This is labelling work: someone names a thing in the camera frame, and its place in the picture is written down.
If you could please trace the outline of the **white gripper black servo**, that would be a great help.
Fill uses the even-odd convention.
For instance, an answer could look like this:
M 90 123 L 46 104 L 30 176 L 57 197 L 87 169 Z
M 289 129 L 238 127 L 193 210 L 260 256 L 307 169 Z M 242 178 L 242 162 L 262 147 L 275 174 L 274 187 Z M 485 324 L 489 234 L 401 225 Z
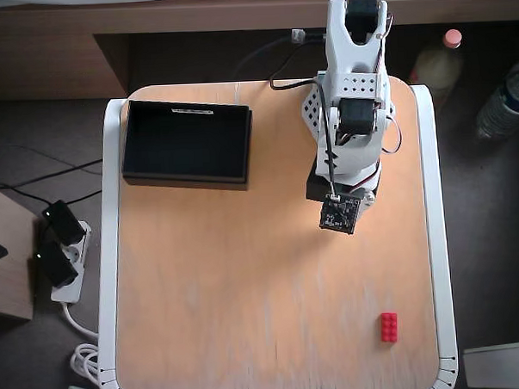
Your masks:
M 359 219 L 376 201 L 380 182 L 381 136 L 354 136 L 342 145 L 318 143 L 306 181 L 306 198 L 321 204 L 320 218 Z

